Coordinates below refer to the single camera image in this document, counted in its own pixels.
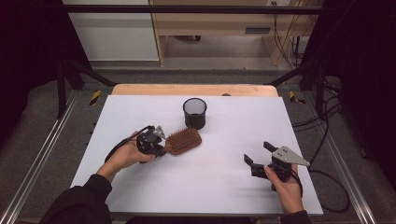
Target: wooden desk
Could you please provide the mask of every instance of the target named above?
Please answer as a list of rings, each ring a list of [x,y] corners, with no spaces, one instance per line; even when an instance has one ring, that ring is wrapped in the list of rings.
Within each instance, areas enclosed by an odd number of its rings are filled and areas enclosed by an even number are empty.
[[[276,88],[263,85],[119,84],[112,95],[212,95],[277,97]]]
[[[149,0],[154,6],[271,6],[270,0]],[[320,0],[290,0],[280,7],[318,7]],[[276,46],[275,16],[260,14],[188,14],[188,13],[153,13],[152,20],[157,41],[160,63],[163,64],[169,35],[255,35],[262,36],[273,65],[279,65],[282,52]],[[277,15],[276,32],[283,51],[287,51],[290,36],[310,36],[315,27],[315,20],[308,15]],[[261,28],[265,31],[248,32],[247,28]]]

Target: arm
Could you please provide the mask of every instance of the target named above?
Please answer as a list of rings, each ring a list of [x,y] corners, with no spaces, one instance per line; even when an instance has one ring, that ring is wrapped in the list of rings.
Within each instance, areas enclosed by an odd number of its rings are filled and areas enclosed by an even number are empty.
[[[142,154],[135,141],[120,147],[111,158],[92,175],[84,186],[64,191],[50,206],[40,224],[109,223],[110,211],[105,204],[116,174],[139,161],[150,161],[154,155]]]
[[[292,165],[293,171],[297,174],[297,165]],[[311,220],[304,210],[300,186],[294,178],[290,178],[283,183],[271,168],[264,166],[268,179],[274,184],[277,195],[282,206],[284,217],[280,219],[282,224],[310,224]]]

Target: black mesh cup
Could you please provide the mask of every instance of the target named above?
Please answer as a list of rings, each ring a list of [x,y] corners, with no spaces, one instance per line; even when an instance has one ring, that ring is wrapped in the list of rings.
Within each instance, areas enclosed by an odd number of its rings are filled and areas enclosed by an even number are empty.
[[[200,130],[205,126],[205,112],[207,106],[205,101],[199,98],[190,98],[183,104],[186,126]]]

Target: hand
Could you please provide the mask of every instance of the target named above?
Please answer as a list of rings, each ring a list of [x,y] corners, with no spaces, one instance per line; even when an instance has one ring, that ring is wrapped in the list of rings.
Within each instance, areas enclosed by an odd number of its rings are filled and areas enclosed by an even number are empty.
[[[127,168],[139,161],[150,161],[154,158],[154,155],[141,153],[137,149],[136,139],[134,138],[117,149],[110,159],[99,168],[97,174],[104,176],[111,182],[121,169]]]
[[[293,164],[291,168],[297,174],[297,165]],[[300,186],[297,181],[291,177],[286,183],[283,183],[270,167],[264,166],[264,170],[268,179],[276,188],[283,213],[289,215],[303,211],[303,201],[301,198]]]

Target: metal bracket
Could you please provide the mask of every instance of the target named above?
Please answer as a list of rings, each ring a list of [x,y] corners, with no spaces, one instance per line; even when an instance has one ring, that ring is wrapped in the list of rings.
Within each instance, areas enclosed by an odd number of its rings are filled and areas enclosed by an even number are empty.
[[[280,147],[272,153],[272,156],[285,163],[295,163],[303,166],[309,166],[309,162],[297,155],[288,147]]]

